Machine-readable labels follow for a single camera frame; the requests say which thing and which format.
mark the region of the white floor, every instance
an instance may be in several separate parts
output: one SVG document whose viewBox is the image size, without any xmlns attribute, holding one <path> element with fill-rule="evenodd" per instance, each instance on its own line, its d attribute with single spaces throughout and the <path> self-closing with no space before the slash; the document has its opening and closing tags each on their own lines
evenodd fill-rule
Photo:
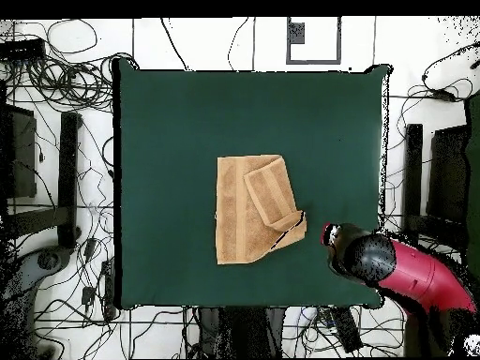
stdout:
<svg viewBox="0 0 480 360">
<path fill-rule="evenodd" d="M 173 51 L 173 48 L 163 30 L 160 19 L 140 20 L 86 20 L 96 30 L 97 46 L 85 52 L 68 54 L 66 59 L 70 62 L 93 60 L 113 53 L 130 53 L 137 60 L 140 68 L 183 68 L 181 61 Z M 24 21 L 16 25 L 17 35 L 37 35 L 45 38 L 47 29 L 53 21 Z M 364 71 L 373 64 L 390 64 L 394 72 L 390 79 L 390 135 L 389 146 L 397 143 L 401 137 L 397 130 L 397 120 L 400 117 L 402 105 L 408 95 L 410 87 L 421 83 L 421 76 L 425 68 L 437 59 L 446 56 L 460 46 L 475 41 L 480 34 L 474 20 L 467 18 L 437 18 L 437 17 L 343 17 L 342 18 L 342 62 L 339 66 L 286 66 L 286 18 L 254 19 L 250 17 L 231 19 L 165 19 L 172 40 L 177 51 L 191 69 L 222 70 L 243 69 L 252 70 L 329 70 L 341 69 L 352 71 Z M 240 25 L 234 44 L 233 36 Z M 322 19 L 307 21 L 307 26 L 315 23 L 323 23 Z M 63 52 L 75 52 L 95 43 L 95 35 L 92 30 L 82 22 L 65 22 L 54 27 L 50 34 L 50 41 Z M 480 57 L 470 51 L 461 56 L 448 59 L 433 67 L 427 83 L 430 87 L 441 88 L 460 78 L 469 78 L 473 83 L 473 91 L 479 88 L 478 71 L 470 70 L 469 66 Z M 464 82 L 456 84 L 460 97 L 469 94 L 470 86 Z M 15 93 L 15 104 L 26 109 L 33 110 L 37 118 L 37 134 L 43 140 L 38 140 L 44 154 L 44 161 L 37 162 L 36 170 L 45 180 L 53 199 L 57 197 L 58 176 L 58 150 L 54 147 L 55 137 L 59 139 L 60 116 L 48 104 L 32 100 L 40 100 L 41 97 L 35 88 L 19 88 Z M 405 105 L 407 109 L 418 99 L 410 99 Z M 57 109 L 68 110 L 68 107 Z M 85 128 L 80 137 L 79 170 L 86 172 L 84 178 L 79 181 L 80 191 L 78 205 L 88 208 L 78 209 L 78 224 L 82 227 L 84 235 L 81 242 L 91 228 L 96 225 L 98 219 L 102 219 L 104 229 L 113 230 L 113 210 L 103 206 L 113 205 L 113 184 L 107 174 L 108 168 L 101 159 L 98 148 L 113 135 L 112 116 L 105 112 L 86 110 L 81 111 Z M 443 103 L 431 99 L 424 99 L 414 108 L 405 113 L 406 123 L 421 123 L 424 125 L 424 160 L 430 158 L 429 140 L 433 132 L 439 128 L 447 128 L 465 123 L 463 102 Z M 398 123 L 400 131 L 404 128 L 403 122 Z M 106 147 L 106 159 L 113 162 L 113 146 Z M 402 168 L 403 146 L 399 146 L 388 153 L 387 174 L 395 173 Z M 425 174 L 428 174 L 428 163 L 424 165 Z M 395 186 L 402 181 L 401 173 L 388 179 Z M 423 181 L 423 208 L 425 209 L 428 195 L 428 180 Z M 19 199 L 16 201 L 15 211 L 28 211 L 32 204 L 50 205 L 50 199 L 41 181 L 37 181 L 38 193 L 35 199 Z M 400 213 L 401 185 L 396 190 L 387 191 L 387 213 Z M 96 238 L 107 237 L 108 234 L 98 230 Z M 41 232 L 28 239 L 21 248 L 21 253 L 35 248 L 51 244 L 56 239 L 56 231 L 48 230 Z M 95 280 L 99 272 L 101 261 L 107 256 L 114 254 L 113 242 L 106 240 L 106 247 L 90 263 L 88 273 Z M 67 300 L 73 307 L 83 313 L 81 307 L 82 286 L 87 283 L 86 277 L 80 282 L 77 275 L 75 261 L 61 273 L 45 279 L 42 288 L 48 290 L 38 293 L 36 310 L 44 310 L 52 300 Z M 135 344 L 134 358 L 171 358 L 180 352 L 183 328 L 182 314 L 158 314 L 161 310 L 178 311 L 180 307 L 138 307 L 122 314 L 119 322 L 112 325 L 112 335 L 102 339 L 107 342 L 96 351 L 98 338 L 102 333 L 108 332 L 108 328 L 90 325 L 82 326 L 82 317 L 70 307 L 53 303 L 37 320 L 38 332 L 47 335 L 48 338 L 57 339 L 65 344 L 63 359 L 79 359 L 85 355 L 89 346 L 96 342 L 95 346 L 88 351 L 93 352 L 87 356 L 91 359 L 124 359 L 128 356 L 129 336 L 132 338 L 142 333 L 155 318 L 155 324 L 144 336 L 139 337 Z M 287 311 L 284 327 L 283 351 L 286 356 L 294 356 L 297 336 L 297 325 L 306 326 L 309 323 L 308 314 L 312 309 L 305 309 L 301 315 L 301 308 L 290 307 Z M 359 310 L 352 310 L 354 317 L 359 317 Z M 99 304 L 94 306 L 93 313 L 88 313 L 93 319 L 101 321 Z M 362 339 L 370 345 L 379 345 L 389 352 L 402 355 L 401 338 L 401 310 L 392 302 L 387 301 L 381 309 L 362 310 L 361 324 Z M 188 328 L 190 343 L 198 338 L 198 328 L 191 325 Z M 329 338 L 334 344 L 334 337 Z M 304 356 L 304 348 L 301 343 L 297 345 L 297 355 Z M 325 339 L 316 339 L 311 344 L 315 349 L 328 347 Z M 361 354 L 364 356 L 382 356 L 385 352 L 364 348 Z M 338 349 L 340 356 L 345 352 Z M 337 357 L 333 350 L 315 352 L 311 357 Z"/>
</svg>

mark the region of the folded towel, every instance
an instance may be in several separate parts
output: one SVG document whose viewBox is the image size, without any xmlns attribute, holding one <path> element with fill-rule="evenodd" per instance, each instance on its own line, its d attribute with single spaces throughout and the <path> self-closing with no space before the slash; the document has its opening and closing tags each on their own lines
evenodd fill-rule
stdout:
<svg viewBox="0 0 480 360">
<path fill-rule="evenodd" d="M 253 263 L 307 231 L 279 155 L 220 157 L 216 218 L 219 264 Z"/>
</svg>

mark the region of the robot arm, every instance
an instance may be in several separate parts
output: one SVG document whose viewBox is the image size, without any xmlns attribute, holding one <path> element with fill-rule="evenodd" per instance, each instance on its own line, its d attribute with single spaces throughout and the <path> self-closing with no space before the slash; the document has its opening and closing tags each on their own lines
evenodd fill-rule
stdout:
<svg viewBox="0 0 480 360">
<path fill-rule="evenodd" d="M 335 273 L 377 289 L 380 295 L 399 303 L 408 318 L 414 317 L 422 346 L 427 346 L 428 335 L 433 335 L 443 340 L 440 345 L 445 352 L 452 352 L 451 344 L 442 337 L 451 328 L 450 323 L 435 322 L 441 318 L 439 313 L 452 311 L 457 314 L 452 323 L 455 337 L 448 339 L 463 343 L 467 333 L 468 341 L 473 340 L 478 325 L 480 283 L 468 271 L 459 272 L 456 268 L 454 272 L 454 266 L 447 264 L 446 259 L 440 261 L 420 247 L 363 231 L 352 224 L 325 225 L 321 240 L 328 246 L 329 265 Z M 423 350 L 422 355 L 429 355 L 427 351 Z"/>
</svg>

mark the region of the green mat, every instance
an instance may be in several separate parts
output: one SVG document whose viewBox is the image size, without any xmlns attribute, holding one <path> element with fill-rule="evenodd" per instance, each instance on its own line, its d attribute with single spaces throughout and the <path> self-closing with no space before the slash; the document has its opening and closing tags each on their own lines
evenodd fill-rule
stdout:
<svg viewBox="0 0 480 360">
<path fill-rule="evenodd" d="M 114 67 L 123 308 L 379 304 L 374 291 L 328 269 L 319 238 L 327 221 L 377 227 L 387 66 L 357 74 Z M 306 238 L 253 264 L 217 265 L 217 158 L 261 154 L 284 157 Z"/>
<path fill-rule="evenodd" d="M 475 95 L 466 101 L 465 113 L 467 124 L 472 129 L 472 136 L 466 148 L 470 164 L 467 263 L 472 273 L 480 278 L 480 95 Z"/>
</svg>

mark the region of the wire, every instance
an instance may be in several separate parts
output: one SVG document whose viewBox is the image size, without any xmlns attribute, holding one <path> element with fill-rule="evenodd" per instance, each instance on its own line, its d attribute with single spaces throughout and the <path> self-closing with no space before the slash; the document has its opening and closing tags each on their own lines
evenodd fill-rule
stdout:
<svg viewBox="0 0 480 360">
<path fill-rule="evenodd" d="M 172 45 L 173 50 L 176 53 L 176 56 L 178 56 L 178 59 L 182 62 L 182 65 L 184 66 L 184 70 L 188 70 L 187 64 L 185 63 L 184 59 L 180 56 L 180 53 L 176 50 L 175 45 L 173 44 L 172 37 L 170 36 L 170 32 L 167 29 L 167 26 L 165 25 L 165 22 L 163 21 L 163 18 L 160 18 L 161 25 L 163 26 L 163 29 L 165 30 L 165 33 L 167 34 L 167 38 L 170 41 L 170 44 Z"/>
<path fill-rule="evenodd" d="M 444 56 L 443 58 L 440 58 L 440 59 L 438 59 L 437 61 L 432 62 L 430 65 L 428 65 L 428 67 L 425 69 L 425 71 L 424 71 L 424 73 L 423 73 L 423 75 L 422 75 L 422 82 L 423 82 L 424 86 L 425 86 L 428 90 L 430 90 L 430 91 L 435 91 L 434 89 L 428 87 L 428 85 L 427 85 L 427 83 L 426 83 L 426 80 L 427 80 L 427 77 L 428 77 L 428 71 L 429 71 L 431 68 L 433 68 L 435 65 L 440 64 L 441 62 L 447 60 L 448 58 L 453 57 L 454 55 L 460 55 L 461 53 L 465 53 L 465 52 L 466 52 L 467 50 L 469 50 L 469 49 L 478 48 L 478 47 L 480 47 L 480 42 L 479 42 L 479 41 L 475 41 L 473 44 L 469 44 L 469 45 L 467 45 L 467 46 L 460 47 L 459 49 L 457 49 L 457 50 L 449 53 L 448 55 Z M 471 86 L 472 86 L 472 90 L 471 90 L 470 94 L 468 95 L 468 97 L 469 97 L 469 96 L 472 94 L 472 91 L 473 91 L 472 82 L 471 82 L 469 79 L 459 79 L 458 82 L 461 81 L 461 80 L 468 81 L 468 82 L 471 84 Z"/>
<path fill-rule="evenodd" d="M 113 139 L 113 136 L 111 136 L 107 141 L 105 141 L 105 143 L 104 143 L 103 146 L 101 147 L 101 158 L 102 158 L 103 162 L 106 163 L 106 164 L 108 164 L 110 167 L 113 167 L 113 164 L 111 164 L 111 163 L 105 158 L 105 146 L 107 146 L 107 143 L 109 143 L 112 139 Z"/>
<path fill-rule="evenodd" d="M 227 59 L 229 61 L 229 65 L 230 65 L 230 68 L 233 70 L 233 66 L 232 66 L 232 63 L 230 62 L 230 53 L 232 52 L 232 47 L 233 47 L 233 44 L 235 42 L 235 39 L 236 39 L 236 35 L 238 34 L 238 32 L 240 31 L 240 29 L 242 29 L 242 27 L 248 22 L 248 20 L 250 19 L 250 17 L 247 17 L 245 19 L 245 21 L 240 25 L 238 26 L 238 29 L 235 31 L 235 34 L 233 35 L 233 39 L 232 39 L 232 43 L 230 44 L 230 49 L 229 49 L 229 53 L 227 55 Z"/>
<path fill-rule="evenodd" d="M 144 336 L 146 333 L 148 333 L 148 331 L 149 331 L 149 330 L 152 328 L 152 326 L 155 324 L 155 320 L 157 319 L 158 316 L 160 316 L 160 315 L 165 315 L 165 314 L 168 314 L 168 315 L 178 315 L 178 314 L 180 314 L 180 313 L 183 313 L 183 309 L 182 309 L 182 310 L 179 310 L 179 311 L 177 311 L 177 312 L 170 312 L 170 311 L 168 311 L 168 310 L 162 310 L 162 311 L 158 312 L 158 313 L 154 316 L 154 318 L 152 319 L 152 321 L 150 322 L 150 324 L 148 325 L 148 327 L 147 327 L 144 331 L 142 331 L 138 336 L 136 336 L 136 337 L 133 339 L 133 341 L 132 341 L 132 351 L 131 351 L 131 356 L 130 356 L 130 358 L 133 359 L 133 355 L 135 354 L 135 341 L 136 341 L 138 338 Z"/>
</svg>

